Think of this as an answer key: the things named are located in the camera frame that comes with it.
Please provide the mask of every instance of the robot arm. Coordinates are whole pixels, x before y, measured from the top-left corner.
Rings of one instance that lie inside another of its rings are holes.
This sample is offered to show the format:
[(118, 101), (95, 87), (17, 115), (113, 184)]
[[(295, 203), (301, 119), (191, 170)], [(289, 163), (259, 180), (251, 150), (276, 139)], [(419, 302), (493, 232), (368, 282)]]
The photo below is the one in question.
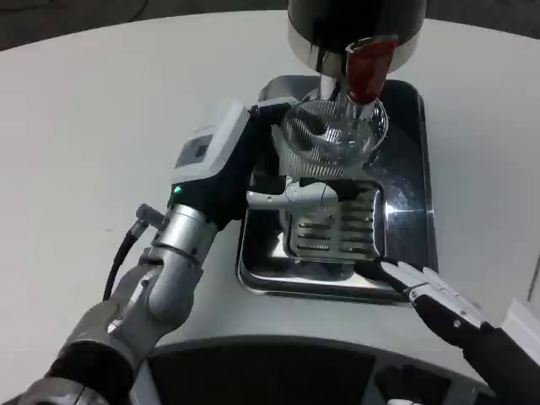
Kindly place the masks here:
[(168, 213), (139, 210), (113, 269), (150, 225), (157, 229), (152, 245), (110, 298), (114, 278), (108, 281), (105, 300), (82, 317), (46, 376), (21, 397), (21, 405), (126, 401), (150, 350), (189, 316), (215, 235), (245, 214), (253, 165), (271, 142), (271, 124), (281, 121), (290, 102), (248, 111), (232, 101), (207, 115), (176, 162)]
[(381, 261), (381, 278), (409, 299), (426, 326), (463, 350), (502, 403), (540, 403), (540, 364), (429, 268)]

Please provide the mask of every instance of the white table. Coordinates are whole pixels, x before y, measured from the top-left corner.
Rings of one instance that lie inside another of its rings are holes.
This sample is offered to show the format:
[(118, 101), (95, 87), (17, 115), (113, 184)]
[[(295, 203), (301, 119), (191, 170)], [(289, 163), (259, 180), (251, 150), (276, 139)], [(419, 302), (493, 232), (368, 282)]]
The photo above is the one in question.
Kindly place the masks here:
[[(138, 204), (165, 207), (203, 106), (230, 96), (249, 105), (271, 78), (311, 73), (289, 50), (286, 24), (285, 12), (157, 19), (0, 53), (0, 400), (46, 371), (100, 299)], [(540, 248), (539, 69), (535, 40), (426, 21), (413, 59), (392, 75), (426, 103), (440, 272), (494, 322), (513, 296), (527, 297)], [(336, 338), (478, 378), (410, 308), (244, 290), (238, 230), (216, 240), (191, 318), (163, 344)]]

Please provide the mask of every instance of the gray floor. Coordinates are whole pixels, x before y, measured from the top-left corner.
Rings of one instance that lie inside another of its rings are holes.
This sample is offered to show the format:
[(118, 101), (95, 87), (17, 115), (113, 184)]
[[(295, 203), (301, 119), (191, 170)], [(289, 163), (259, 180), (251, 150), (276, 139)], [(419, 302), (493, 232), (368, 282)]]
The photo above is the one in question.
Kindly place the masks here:
[[(428, 1), (432, 19), (540, 38), (540, 0)], [(0, 0), (0, 50), (139, 19), (286, 7), (287, 0)]]

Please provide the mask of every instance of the metal tray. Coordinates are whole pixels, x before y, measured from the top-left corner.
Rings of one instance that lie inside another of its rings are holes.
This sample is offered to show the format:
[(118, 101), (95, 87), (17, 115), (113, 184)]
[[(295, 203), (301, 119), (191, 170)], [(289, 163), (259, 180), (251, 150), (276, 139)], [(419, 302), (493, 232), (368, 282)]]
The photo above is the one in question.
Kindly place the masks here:
[[(318, 81), (318, 77), (282, 76), (268, 84), (260, 100), (285, 95), (302, 100)], [(397, 80), (386, 81), (381, 101), (390, 127), (361, 176), (374, 190), (372, 239), (358, 238), (365, 249), (349, 246), (353, 249), (343, 252), (341, 261), (327, 255), (335, 247), (317, 245), (315, 240), (304, 246), (321, 249), (298, 249), (301, 221), (289, 218), (295, 222), (284, 226), (280, 212), (248, 211), (238, 259), (239, 278), (247, 288), (263, 294), (399, 300), (389, 286), (370, 278), (375, 258), (390, 257), (437, 270), (424, 104), (413, 86)], [(343, 243), (337, 246), (347, 248)]]

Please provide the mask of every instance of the red handle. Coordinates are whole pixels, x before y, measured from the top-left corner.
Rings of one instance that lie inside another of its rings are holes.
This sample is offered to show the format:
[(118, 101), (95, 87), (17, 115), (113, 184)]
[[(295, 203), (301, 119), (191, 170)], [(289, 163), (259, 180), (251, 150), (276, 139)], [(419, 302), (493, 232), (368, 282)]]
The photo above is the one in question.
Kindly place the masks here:
[(359, 104), (369, 104), (381, 93), (397, 37), (375, 37), (359, 40), (347, 47), (348, 97)]

